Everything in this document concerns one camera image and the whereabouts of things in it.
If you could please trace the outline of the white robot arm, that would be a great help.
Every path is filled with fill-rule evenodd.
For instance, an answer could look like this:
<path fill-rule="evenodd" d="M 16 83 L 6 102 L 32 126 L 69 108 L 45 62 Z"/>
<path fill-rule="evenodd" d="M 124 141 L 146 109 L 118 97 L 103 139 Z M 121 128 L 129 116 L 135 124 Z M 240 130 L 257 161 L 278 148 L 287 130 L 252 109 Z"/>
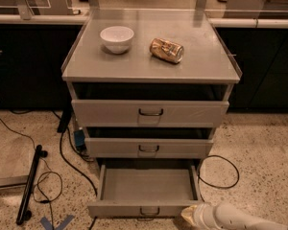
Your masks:
<path fill-rule="evenodd" d="M 288 225 L 246 214 L 226 202 L 192 205 L 181 216 L 198 230 L 288 230 Z"/>

